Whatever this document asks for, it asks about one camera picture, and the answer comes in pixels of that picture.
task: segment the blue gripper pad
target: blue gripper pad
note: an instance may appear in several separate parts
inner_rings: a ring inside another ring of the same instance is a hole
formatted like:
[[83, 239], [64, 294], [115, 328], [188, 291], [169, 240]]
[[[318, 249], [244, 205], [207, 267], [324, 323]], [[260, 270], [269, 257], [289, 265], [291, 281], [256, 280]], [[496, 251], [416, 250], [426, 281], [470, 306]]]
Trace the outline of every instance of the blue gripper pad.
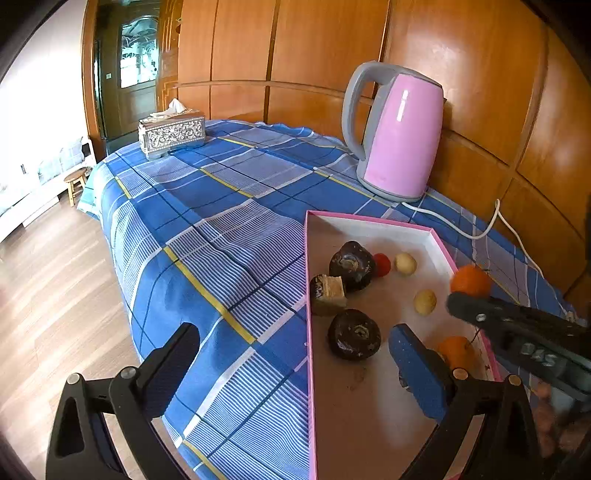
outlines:
[[405, 323], [392, 328], [388, 347], [418, 406], [425, 416], [440, 423], [454, 389], [446, 364]]

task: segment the screw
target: screw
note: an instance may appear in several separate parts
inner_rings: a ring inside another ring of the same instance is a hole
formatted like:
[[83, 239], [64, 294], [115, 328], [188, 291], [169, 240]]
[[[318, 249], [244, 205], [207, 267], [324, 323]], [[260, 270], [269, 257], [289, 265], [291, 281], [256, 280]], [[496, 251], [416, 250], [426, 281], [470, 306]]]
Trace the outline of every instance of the screw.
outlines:
[[535, 345], [533, 343], [524, 343], [521, 346], [521, 355], [531, 355], [535, 352]]
[[555, 354], [548, 353], [544, 357], [544, 362], [542, 362], [542, 365], [544, 365], [545, 367], [553, 367], [556, 365], [556, 360], [558, 360], [558, 357]]
[[521, 385], [521, 379], [517, 375], [509, 375], [509, 383], [519, 387]]
[[69, 385], [74, 385], [75, 383], [78, 383], [79, 379], [80, 379], [80, 374], [71, 374], [68, 376], [66, 382], [68, 382]]
[[121, 378], [129, 380], [130, 378], [135, 377], [135, 373], [137, 372], [135, 367], [125, 367], [121, 371]]
[[468, 378], [468, 372], [466, 372], [463, 368], [456, 368], [453, 371], [453, 378], [457, 380], [466, 380]]
[[538, 348], [531, 357], [536, 362], [541, 362], [542, 359], [544, 358], [544, 349], [543, 348]]

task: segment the blue plaid tablecloth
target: blue plaid tablecloth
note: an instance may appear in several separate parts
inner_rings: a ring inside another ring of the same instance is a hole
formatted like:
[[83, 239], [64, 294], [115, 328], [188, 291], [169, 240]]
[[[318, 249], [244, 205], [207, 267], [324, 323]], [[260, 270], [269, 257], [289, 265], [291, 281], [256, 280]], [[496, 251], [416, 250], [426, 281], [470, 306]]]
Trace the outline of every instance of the blue plaid tablecloth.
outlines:
[[[79, 204], [101, 222], [140, 359], [180, 323], [199, 328], [199, 354], [163, 420], [201, 478], [308, 478], [309, 209], [433, 227], [458, 266], [488, 271], [494, 296], [571, 310], [494, 230], [471, 241], [365, 190], [335, 138], [239, 121], [208, 121], [206, 131], [204, 146], [154, 161], [137, 143], [121, 148], [94, 169]], [[432, 190], [417, 205], [470, 234], [486, 226]]]

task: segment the white wall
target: white wall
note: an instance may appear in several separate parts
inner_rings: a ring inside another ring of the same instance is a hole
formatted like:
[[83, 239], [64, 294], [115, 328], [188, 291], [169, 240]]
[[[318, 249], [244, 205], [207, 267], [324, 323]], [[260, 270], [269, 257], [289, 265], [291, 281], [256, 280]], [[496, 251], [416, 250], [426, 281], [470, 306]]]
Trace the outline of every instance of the white wall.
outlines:
[[21, 164], [33, 172], [87, 135], [81, 57], [86, 2], [68, 0], [52, 15], [0, 83], [1, 181]]

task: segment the silver tissue box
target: silver tissue box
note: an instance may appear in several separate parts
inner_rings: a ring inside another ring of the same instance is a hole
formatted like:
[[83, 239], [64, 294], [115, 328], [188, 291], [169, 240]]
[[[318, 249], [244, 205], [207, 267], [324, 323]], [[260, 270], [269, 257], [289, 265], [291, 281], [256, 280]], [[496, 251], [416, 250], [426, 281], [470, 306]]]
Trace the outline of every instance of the silver tissue box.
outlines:
[[205, 115], [200, 110], [150, 116], [138, 124], [139, 146], [149, 160], [190, 142], [205, 143]]

